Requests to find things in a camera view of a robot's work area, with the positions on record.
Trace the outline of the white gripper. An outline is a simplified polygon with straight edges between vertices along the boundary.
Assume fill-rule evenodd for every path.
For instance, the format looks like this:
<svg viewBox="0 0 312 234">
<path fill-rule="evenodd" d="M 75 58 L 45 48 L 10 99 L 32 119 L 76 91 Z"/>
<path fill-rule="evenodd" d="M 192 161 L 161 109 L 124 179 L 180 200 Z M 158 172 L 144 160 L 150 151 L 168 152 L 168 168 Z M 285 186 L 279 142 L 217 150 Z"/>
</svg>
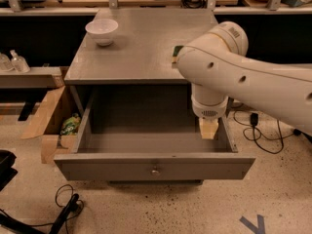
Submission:
<svg viewBox="0 0 312 234">
<path fill-rule="evenodd" d="M 199 127 L 202 139 L 214 139 L 218 130 L 217 118 L 225 114 L 228 96 L 192 84 L 191 101 L 193 112 L 200 118 Z"/>
</svg>

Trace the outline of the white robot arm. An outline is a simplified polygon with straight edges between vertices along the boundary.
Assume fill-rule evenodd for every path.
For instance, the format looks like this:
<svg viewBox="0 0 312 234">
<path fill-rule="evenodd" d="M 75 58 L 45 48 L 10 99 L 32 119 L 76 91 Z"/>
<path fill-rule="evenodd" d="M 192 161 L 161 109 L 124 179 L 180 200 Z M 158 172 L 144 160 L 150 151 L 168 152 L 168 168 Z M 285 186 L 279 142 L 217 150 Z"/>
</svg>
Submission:
<svg viewBox="0 0 312 234">
<path fill-rule="evenodd" d="M 312 135 L 312 69 L 246 57 L 248 38 L 226 21 L 184 45 L 179 73 L 192 84 L 194 113 L 210 122 L 230 98 Z"/>
</svg>

